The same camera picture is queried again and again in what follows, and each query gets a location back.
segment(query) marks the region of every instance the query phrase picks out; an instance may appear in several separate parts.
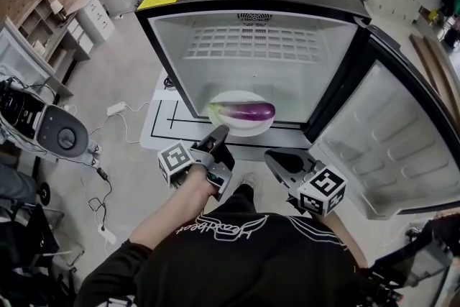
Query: fridge vent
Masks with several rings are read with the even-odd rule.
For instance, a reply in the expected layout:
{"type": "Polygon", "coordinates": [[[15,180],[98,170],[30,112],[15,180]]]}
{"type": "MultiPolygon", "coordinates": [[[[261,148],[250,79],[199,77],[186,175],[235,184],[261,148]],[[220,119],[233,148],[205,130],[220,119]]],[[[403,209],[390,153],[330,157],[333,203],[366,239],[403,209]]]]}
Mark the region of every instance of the fridge vent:
{"type": "Polygon", "coordinates": [[[238,13],[237,16],[245,26],[256,27],[265,26],[272,18],[271,14],[265,13],[238,13]]]}
{"type": "Polygon", "coordinates": [[[326,61],[326,56],[326,45],[315,29],[194,24],[184,58],[263,58],[316,64],[326,61]]]}

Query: white power strip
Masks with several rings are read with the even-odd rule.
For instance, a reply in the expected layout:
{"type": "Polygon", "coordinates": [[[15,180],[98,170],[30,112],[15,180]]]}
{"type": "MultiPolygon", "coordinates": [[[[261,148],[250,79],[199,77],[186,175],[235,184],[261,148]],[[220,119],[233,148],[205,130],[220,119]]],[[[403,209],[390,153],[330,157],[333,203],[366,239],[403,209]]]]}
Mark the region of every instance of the white power strip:
{"type": "Polygon", "coordinates": [[[124,101],[122,101],[121,103],[117,103],[115,105],[112,105],[109,108],[107,108],[107,116],[121,113],[126,108],[127,108],[127,105],[126,105],[126,103],[124,101]]]}

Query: white print on shirt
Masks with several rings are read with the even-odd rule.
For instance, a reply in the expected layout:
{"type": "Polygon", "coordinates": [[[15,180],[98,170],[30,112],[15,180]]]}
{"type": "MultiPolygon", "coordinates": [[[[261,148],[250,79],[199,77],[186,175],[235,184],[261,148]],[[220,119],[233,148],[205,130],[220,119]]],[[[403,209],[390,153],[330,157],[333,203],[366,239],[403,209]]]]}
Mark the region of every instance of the white print on shirt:
{"type": "Polygon", "coordinates": [[[302,233],[307,238],[311,239],[314,242],[319,243],[332,243],[337,244],[347,250],[348,247],[340,242],[340,239],[333,232],[325,232],[323,230],[319,230],[307,223],[304,223],[299,218],[295,218],[294,216],[286,216],[291,224],[296,228],[300,233],[302,233]]]}
{"type": "Polygon", "coordinates": [[[246,237],[249,239],[252,232],[259,230],[265,225],[265,222],[268,219],[268,215],[264,215],[262,218],[249,221],[241,226],[232,225],[232,224],[223,224],[219,219],[214,219],[209,216],[199,216],[196,218],[195,223],[187,226],[182,226],[176,230],[176,234],[188,230],[190,232],[200,231],[214,232],[214,239],[216,241],[222,242],[234,242],[240,237],[246,237]]]}

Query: black t-shirt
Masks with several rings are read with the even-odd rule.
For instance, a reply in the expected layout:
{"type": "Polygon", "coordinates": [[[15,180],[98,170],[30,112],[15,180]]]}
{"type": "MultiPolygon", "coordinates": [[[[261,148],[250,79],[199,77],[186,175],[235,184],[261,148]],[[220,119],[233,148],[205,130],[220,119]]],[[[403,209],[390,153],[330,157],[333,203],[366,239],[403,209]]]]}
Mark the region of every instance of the black t-shirt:
{"type": "Polygon", "coordinates": [[[76,307],[134,295],[153,306],[355,306],[357,266],[327,227],[276,214],[212,213],[153,251],[125,242],[84,281],[76,307]]]}

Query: hand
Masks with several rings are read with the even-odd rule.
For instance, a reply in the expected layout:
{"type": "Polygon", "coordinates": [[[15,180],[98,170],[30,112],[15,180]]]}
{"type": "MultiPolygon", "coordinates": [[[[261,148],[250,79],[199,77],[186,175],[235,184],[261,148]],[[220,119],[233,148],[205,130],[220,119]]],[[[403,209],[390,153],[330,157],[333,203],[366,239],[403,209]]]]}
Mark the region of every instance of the hand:
{"type": "Polygon", "coordinates": [[[203,165],[195,164],[188,171],[187,178],[181,187],[190,187],[194,191],[211,197],[217,193],[217,188],[208,182],[207,175],[208,171],[203,165]]]}

